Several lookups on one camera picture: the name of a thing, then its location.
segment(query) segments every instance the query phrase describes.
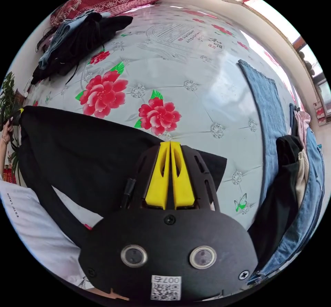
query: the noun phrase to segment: yellow plastic part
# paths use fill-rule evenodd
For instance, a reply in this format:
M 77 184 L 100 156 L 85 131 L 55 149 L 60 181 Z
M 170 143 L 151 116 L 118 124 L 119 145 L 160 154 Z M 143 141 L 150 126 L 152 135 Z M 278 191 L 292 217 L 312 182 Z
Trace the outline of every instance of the yellow plastic part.
M 149 206 L 166 209 L 170 169 L 170 142 L 162 142 L 160 144 L 145 201 Z
M 193 206 L 195 198 L 192 190 L 189 173 L 185 165 L 185 160 L 180 143 L 170 142 L 171 145 L 171 165 L 172 165 L 172 184 L 173 201 L 175 209 L 178 207 Z

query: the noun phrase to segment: white mattress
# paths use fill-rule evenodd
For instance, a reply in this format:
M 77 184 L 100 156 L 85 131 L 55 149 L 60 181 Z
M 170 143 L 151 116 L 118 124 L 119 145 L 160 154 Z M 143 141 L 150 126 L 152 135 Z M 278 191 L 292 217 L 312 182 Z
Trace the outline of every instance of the white mattress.
M 148 104 L 153 90 L 160 92 L 164 103 L 172 102 L 181 118 L 174 131 L 159 137 L 228 159 L 217 191 L 220 209 L 248 229 L 260 199 L 263 144 L 256 105 L 236 63 L 243 59 L 275 80 L 289 128 L 289 103 L 294 100 L 287 76 L 260 45 L 226 18 L 168 4 L 128 15 L 134 16 L 132 24 L 104 45 L 109 56 L 90 63 L 103 50 L 99 48 L 80 63 L 67 85 L 74 70 L 65 77 L 40 82 L 31 89 L 26 105 L 83 113 L 83 105 L 75 97 L 91 78 L 123 62 L 118 79 L 128 81 L 123 91 L 125 103 L 104 119 L 134 127 L 140 119 L 139 108 Z M 214 45 L 215 41 L 222 47 Z M 95 147 L 99 147 L 97 136 Z M 244 200 L 246 207 L 237 208 Z

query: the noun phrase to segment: person's arm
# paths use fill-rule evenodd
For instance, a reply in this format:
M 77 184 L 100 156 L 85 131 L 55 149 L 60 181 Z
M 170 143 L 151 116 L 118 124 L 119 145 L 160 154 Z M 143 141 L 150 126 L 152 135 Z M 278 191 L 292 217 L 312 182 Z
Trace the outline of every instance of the person's arm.
M 110 293 L 102 292 L 102 291 L 96 289 L 95 287 L 93 289 L 87 289 L 87 291 L 92 292 L 92 293 L 95 293 L 95 294 L 98 294 L 99 296 L 103 296 L 103 297 L 106 297 L 106 298 L 129 300 L 126 297 L 122 297 L 122 296 L 114 293 L 113 292 L 113 289 L 111 289 L 111 292 Z
M 4 163 L 6 160 L 7 145 L 10 142 L 9 133 L 12 132 L 13 126 L 9 125 L 9 120 L 3 127 L 2 137 L 0 138 L 0 175 L 3 176 Z

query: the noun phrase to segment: bracelet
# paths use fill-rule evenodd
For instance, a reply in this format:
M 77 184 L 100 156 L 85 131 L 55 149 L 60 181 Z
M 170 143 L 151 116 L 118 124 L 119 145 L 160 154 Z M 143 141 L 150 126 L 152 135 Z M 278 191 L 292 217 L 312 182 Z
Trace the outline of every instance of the bracelet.
M 6 145 L 8 145 L 9 142 L 6 142 L 3 136 L 2 136 L 2 140 L 5 142 Z

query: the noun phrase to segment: hand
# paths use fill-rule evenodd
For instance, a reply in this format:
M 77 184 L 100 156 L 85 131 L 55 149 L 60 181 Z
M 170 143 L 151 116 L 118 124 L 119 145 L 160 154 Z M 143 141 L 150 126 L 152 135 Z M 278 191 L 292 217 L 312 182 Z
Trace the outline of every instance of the hand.
M 10 135 L 9 133 L 13 131 L 13 126 L 10 124 L 10 121 L 13 118 L 11 118 L 10 120 L 8 120 L 5 124 L 5 126 L 3 127 L 3 131 L 2 131 L 2 139 L 3 141 L 8 144 L 10 142 Z

